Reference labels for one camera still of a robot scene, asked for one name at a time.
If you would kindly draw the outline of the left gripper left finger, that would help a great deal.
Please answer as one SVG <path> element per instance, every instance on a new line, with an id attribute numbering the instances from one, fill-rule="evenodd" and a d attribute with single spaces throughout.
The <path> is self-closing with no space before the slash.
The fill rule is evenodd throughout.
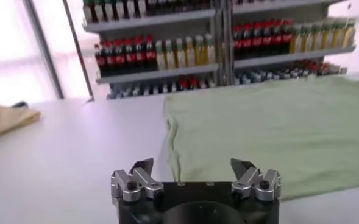
<path id="1" fill-rule="evenodd" d="M 129 172 L 115 170 L 111 175 L 111 196 L 122 198 L 127 203 L 135 203 L 144 195 L 151 200 L 158 200 L 164 195 L 164 185 L 151 176 L 154 159 L 137 161 Z"/>

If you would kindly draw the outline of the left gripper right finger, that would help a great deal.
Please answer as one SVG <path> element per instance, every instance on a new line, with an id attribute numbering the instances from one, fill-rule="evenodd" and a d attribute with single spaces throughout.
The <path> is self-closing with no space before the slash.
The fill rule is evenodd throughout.
<path id="1" fill-rule="evenodd" d="M 265 173 L 250 161 L 232 158 L 231 167 L 236 181 L 231 184 L 234 198 L 247 199 L 254 197 L 262 202 L 279 200 L 282 194 L 281 175 L 277 170 L 268 169 Z"/>

